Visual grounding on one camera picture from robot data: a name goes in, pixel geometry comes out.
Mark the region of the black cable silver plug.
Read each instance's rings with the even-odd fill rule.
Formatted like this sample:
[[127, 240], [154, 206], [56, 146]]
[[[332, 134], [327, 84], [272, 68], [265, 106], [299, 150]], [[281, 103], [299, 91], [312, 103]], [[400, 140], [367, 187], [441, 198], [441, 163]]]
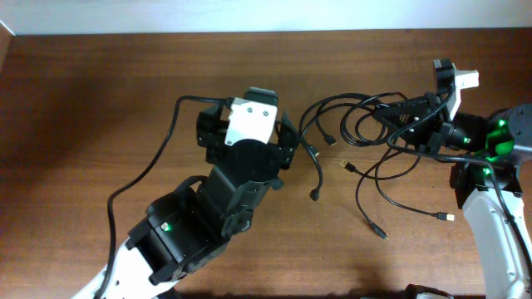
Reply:
[[[347, 107], [348, 110], [340, 120], [339, 132], [342, 139], [351, 146], [355, 147], [368, 147], [373, 145], [381, 145], [384, 143], [385, 138], [390, 134], [390, 130], [383, 124], [379, 134], [372, 139], [368, 139], [362, 132], [362, 123], [370, 117], [373, 117], [378, 110], [390, 108], [391, 104], [382, 101], [382, 98], [398, 96], [402, 100], [406, 100], [407, 97], [401, 92], [384, 92], [370, 96], [367, 94], [348, 92], [335, 96], [329, 96], [322, 100], [317, 101], [313, 106], [308, 108], [308, 112], [315, 110], [315, 116], [306, 124], [303, 125], [304, 116], [300, 119], [300, 132], [304, 133], [310, 125], [316, 125], [319, 133], [323, 136], [327, 145], [332, 146], [337, 143], [336, 139], [329, 134], [322, 126], [320, 120], [321, 117], [333, 109]], [[362, 115], [354, 127], [350, 129], [347, 126], [348, 119], [352, 116], [352, 113], [356, 110], [364, 110], [366, 113]]]

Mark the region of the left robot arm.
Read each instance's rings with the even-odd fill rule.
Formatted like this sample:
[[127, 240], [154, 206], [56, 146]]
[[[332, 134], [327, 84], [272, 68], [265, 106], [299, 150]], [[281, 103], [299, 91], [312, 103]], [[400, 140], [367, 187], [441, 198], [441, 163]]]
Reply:
[[259, 108], [223, 107], [199, 113], [196, 136], [212, 164], [152, 202], [146, 216], [77, 298], [176, 298], [175, 285], [218, 257], [230, 239], [250, 229], [254, 210], [270, 190], [283, 187], [298, 132], [284, 115]]

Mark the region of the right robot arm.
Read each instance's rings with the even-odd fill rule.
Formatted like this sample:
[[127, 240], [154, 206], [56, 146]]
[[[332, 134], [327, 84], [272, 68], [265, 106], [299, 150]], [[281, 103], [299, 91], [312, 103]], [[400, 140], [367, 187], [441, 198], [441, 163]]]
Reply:
[[484, 118], [457, 111], [459, 94], [427, 93], [374, 114], [408, 154], [451, 162], [451, 187], [480, 255], [488, 298], [531, 296], [531, 240], [520, 185], [531, 160], [531, 105]]

